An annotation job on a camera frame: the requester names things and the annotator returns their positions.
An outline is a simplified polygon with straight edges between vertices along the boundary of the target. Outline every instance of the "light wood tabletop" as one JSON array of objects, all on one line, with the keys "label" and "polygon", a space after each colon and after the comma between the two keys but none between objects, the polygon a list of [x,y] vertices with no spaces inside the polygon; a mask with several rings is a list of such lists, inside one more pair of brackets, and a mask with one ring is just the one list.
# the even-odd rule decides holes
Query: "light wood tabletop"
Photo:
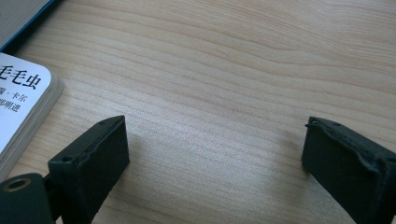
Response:
[{"label": "light wood tabletop", "polygon": [[302,168],[308,118],[396,150],[391,0],[65,0],[15,56],[64,93],[9,176],[125,115],[93,223],[354,223]]}]

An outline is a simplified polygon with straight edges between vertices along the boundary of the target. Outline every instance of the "black plastic part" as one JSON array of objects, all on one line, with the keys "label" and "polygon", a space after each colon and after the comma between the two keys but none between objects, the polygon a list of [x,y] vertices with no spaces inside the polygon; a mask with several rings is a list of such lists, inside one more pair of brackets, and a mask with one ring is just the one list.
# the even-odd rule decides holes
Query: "black plastic part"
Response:
[{"label": "black plastic part", "polygon": [[0,185],[0,223],[54,223],[41,175],[26,174]]},{"label": "black plastic part", "polygon": [[91,223],[128,163],[124,116],[96,123],[53,157],[50,181],[64,196],[64,223]]},{"label": "black plastic part", "polygon": [[358,224],[389,224],[396,205],[396,154],[326,119],[310,118],[303,167]]},{"label": "black plastic part", "polygon": [[49,207],[52,214],[52,219],[56,220],[62,215],[64,205],[64,195],[61,192],[61,188],[57,188],[50,177],[50,174],[43,178],[44,185],[46,187],[47,196],[49,199]]}]

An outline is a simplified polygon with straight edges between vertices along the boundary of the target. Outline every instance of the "screw hole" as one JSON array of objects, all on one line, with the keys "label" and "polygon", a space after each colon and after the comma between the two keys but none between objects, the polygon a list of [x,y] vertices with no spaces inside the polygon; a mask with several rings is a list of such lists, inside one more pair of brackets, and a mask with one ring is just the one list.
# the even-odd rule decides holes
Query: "screw hole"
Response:
[{"label": "screw hole", "polygon": [[67,156],[67,157],[63,157],[62,158],[63,162],[67,162],[67,161],[71,161],[71,160],[73,160],[73,157],[71,157],[71,156]]},{"label": "screw hole", "polygon": [[17,191],[23,189],[30,184],[29,178],[16,179],[4,187],[5,192]]}]

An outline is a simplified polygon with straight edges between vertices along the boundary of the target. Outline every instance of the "white book cover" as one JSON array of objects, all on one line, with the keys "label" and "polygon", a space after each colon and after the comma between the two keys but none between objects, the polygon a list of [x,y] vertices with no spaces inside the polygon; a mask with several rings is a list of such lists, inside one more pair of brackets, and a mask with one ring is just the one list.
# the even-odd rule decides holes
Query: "white book cover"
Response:
[{"label": "white book cover", "polygon": [[16,162],[63,90],[36,63],[0,53],[0,179]]}]

